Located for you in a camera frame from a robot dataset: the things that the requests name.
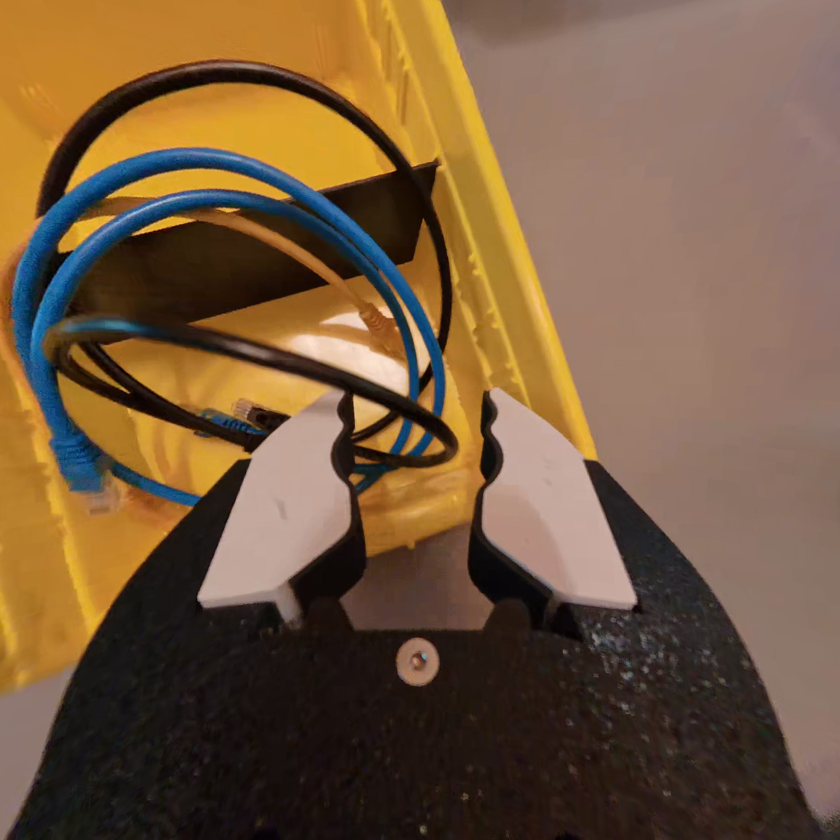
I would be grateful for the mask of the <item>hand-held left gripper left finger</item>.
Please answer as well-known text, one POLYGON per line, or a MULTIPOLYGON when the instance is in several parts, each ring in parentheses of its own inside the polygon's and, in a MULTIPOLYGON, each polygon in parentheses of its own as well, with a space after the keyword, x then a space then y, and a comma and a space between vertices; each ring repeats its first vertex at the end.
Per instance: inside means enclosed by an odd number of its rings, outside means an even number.
POLYGON ((295 626, 361 581, 353 427, 351 394, 329 391, 258 446, 197 593, 202 608, 272 604, 295 626))

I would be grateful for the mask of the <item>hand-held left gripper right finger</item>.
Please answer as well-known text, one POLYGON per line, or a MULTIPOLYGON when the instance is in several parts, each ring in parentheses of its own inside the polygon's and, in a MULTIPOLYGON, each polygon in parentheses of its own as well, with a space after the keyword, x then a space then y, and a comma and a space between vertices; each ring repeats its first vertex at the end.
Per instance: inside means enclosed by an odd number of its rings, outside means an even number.
POLYGON ((494 609, 573 624, 574 609, 634 614, 638 596, 586 459, 501 388, 482 396, 481 485, 467 571, 494 609))

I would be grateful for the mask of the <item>yellow plastic bin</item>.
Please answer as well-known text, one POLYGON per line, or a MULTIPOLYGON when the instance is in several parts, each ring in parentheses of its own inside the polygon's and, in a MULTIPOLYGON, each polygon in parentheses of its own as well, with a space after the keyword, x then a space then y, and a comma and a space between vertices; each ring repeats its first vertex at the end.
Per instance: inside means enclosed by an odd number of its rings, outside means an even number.
MULTIPOLYGON (((471 518, 483 391, 500 387, 585 458, 594 441, 476 95, 441 2, 2 2, 2 264, 34 222, 51 152, 103 94, 202 59, 253 60, 326 83, 369 114, 415 165, 438 163, 433 199, 454 274, 444 420, 454 462, 401 470, 364 493, 369 555, 471 518)), ((96 141, 73 185, 163 148, 210 146, 265 161, 322 190, 393 172, 357 129, 314 102, 218 85, 138 108, 96 141)), ((327 287, 206 325, 322 359, 406 390, 406 371, 369 344, 327 287)), ((60 477, 12 351, 2 350, 2 695, 71 666, 110 605, 186 509, 114 482, 119 509, 90 515, 60 477)), ((204 353, 149 343, 121 364, 187 408, 246 399, 297 413, 324 388, 204 353)), ((107 453, 203 494, 238 459, 231 444, 113 405, 63 380, 68 408, 107 453)))

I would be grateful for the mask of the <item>grey desk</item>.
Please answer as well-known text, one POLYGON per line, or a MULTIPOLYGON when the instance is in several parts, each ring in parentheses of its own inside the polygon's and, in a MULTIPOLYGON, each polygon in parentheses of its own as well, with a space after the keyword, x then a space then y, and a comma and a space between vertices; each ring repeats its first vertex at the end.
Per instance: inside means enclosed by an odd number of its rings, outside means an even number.
POLYGON ((598 454, 838 810, 838 2, 443 2, 598 454))

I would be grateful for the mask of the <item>black bin divider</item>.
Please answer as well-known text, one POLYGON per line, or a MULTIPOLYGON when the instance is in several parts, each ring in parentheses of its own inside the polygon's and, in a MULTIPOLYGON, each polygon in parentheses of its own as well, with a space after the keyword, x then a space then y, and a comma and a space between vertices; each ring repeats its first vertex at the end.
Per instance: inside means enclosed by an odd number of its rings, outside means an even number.
MULTIPOLYGON (((410 263, 424 216, 418 190, 394 172, 323 190, 396 266, 410 263)), ((294 258, 234 230, 187 222, 114 246, 81 281, 69 314, 194 322, 326 287, 294 258)))

